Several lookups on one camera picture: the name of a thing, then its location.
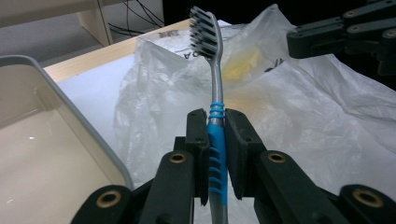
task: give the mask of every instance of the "toothbrush bristles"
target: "toothbrush bristles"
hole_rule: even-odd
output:
[[[217,52],[218,37],[210,12],[191,9],[191,46],[201,56],[212,59]]]

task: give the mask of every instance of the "toothbrush handle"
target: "toothbrush handle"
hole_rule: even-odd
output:
[[[224,128],[209,123],[207,132],[210,141],[209,192],[221,195],[221,204],[227,205],[227,166]]]

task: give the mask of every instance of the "plastic bag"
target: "plastic bag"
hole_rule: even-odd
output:
[[[273,5],[224,41],[225,107],[245,113],[267,149],[291,155],[319,187],[338,194],[363,184],[395,200],[396,92],[333,55],[292,59],[286,33],[293,27]],[[165,43],[139,38],[116,107],[117,153],[136,186],[155,176],[175,137],[185,135],[187,114],[210,105],[208,63]],[[232,187],[229,198],[230,223],[257,222],[250,199],[237,201]],[[209,222],[208,205],[195,205],[194,223]]]

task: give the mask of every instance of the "black cable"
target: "black cable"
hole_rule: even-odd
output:
[[[110,28],[110,31],[115,32],[115,33],[120,34],[120,35],[133,36],[133,35],[130,35],[130,34],[126,34],[126,33],[123,33],[123,32],[117,31],[117,30],[114,30],[113,28]]]
[[[154,19],[152,19],[152,18],[150,17],[150,15],[148,14],[148,12],[146,11],[146,7],[145,7],[143,4],[141,4],[138,0],[136,0],[136,2],[142,7],[143,11],[146,13],[146,16],[148,16],[148,17],[151,19],[151,21],[152,21],[153,23],[155,23],[156,26],[158,26],[158,27],[161,28],[161,26],[160,26],[157,22],[155,22]]]
[[[152,11],[150,11],[145,5],[143,5],[142,3],[139,2],[139,0],[136,0],[136,2],[138,2],[140,4],[141,7],[144,7],[145,9],[148,10],[149,13],[151,13],[151,15],[153,15],[158,21],[165,23],[164,21],[162,21],[160,18],[158,18]]]
[[[140,17],[142,20],[144,20],[144,21],[146,21],[146,22],[148,22],[148,23],[151,23],[151,24],[153,24],[153,25],[156,25],[154,22],[148,21],[148,20],[146,20],[146,18],[144,18],[144,17],[140,16],[139,14],[137,14],[136,12],[134,12],[134,11],[128,6],[127,3],[123,3],[123,4],[127,7],[127,9],[129,8],[129,10],[131,10],[136,16]]]
[[[119,30],[121,30],[121,31],[126,31],[126,32],[137,33],[137,34],[140,34],[140,35],[142,35],[142,34],[145,34],[145,33],[143,33],[143,32],[140,32],[140,31],[135,31],[135,30],[125,29],[125,28],[122,28],[122,27],[119,27],[119,26],[113,25],[113,24],[111,24],[111,23],[109,23],[108,25],[110,25],[110,26],[112,26],[112,27],[114,27],[114,28],[116,28],[116,29],[119,29]]]
[[[128,14],[128,12],[129,12],[129,10],[128,10],[129,6],[128,6],[128,3],[129,3],[129,0],[126,1],[126,27],[128,28],[128,33],[129,33],[129,35],[132,36],[132,35],[131,35],[131,31],[130,31],[130,29],[129,29],[129,14]]]

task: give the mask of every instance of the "brass screw hole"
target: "brass screw hole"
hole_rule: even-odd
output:
[[[177,153],[175,155],[172,155],[171,158],[169,159],[172,163],[182,163],[187,159],[187,157],[184,154]]]
[[[355,12],[354,11],[348,11],[347,13],[346,13],[346,16],[348,16],[348,17],[353,17],[355,15]]]
[[[351,31],[359,31],[360,27],[359,26],[352,26],[350,28]]]
[[[119,203],[120,200],[121,194],[117,190],[109,190],[99,196],[96,205],[101,208],[108,208]]]
[[[279,153],[271,153],[271,154],[269,154],[268,155],[268,159],[270,161],[278,162],[278,163],[286,161],[286,158],[283,155],[279,154]]]
[[[368,189],[355,189],[352,194],[353,197],[358,200],[358,202],[363,203],[367,206],[377,208],[384,205],[382,199]]]
[[[396,36],[396,30],[387,31],[388,36]]]

